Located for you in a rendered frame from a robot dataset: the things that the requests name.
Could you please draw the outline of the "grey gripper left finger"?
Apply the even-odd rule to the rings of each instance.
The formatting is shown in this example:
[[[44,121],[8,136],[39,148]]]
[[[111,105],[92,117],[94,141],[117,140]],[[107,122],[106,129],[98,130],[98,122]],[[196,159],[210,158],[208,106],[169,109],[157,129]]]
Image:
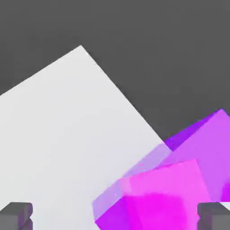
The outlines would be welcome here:
[[[32,203],[10,202],[0,211],[0,230],[33,230]]]

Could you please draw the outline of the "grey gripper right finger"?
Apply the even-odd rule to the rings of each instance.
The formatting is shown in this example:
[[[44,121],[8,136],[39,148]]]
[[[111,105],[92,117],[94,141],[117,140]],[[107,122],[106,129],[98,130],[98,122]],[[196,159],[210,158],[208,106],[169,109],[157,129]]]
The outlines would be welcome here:
[[[219,202],[199,203],[197,230],[230,230],[230,210]]]

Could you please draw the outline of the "small magenta cube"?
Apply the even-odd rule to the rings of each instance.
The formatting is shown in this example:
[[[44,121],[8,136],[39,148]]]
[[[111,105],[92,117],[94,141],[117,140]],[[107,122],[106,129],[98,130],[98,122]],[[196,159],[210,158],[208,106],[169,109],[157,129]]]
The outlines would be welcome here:
[[[196,160],[120,179],[132,230],[197,230],[210,195]]]

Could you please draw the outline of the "large purple box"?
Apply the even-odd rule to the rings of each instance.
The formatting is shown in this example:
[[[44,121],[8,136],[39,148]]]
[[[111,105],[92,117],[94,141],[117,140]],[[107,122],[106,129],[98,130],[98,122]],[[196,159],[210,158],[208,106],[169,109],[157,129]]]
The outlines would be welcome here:
[[[219,110],[156,146],[121,178],[196,160],[209,202],[230,201],[230,116]],[[93,201],[99,230],[132,230],[120,179]]]

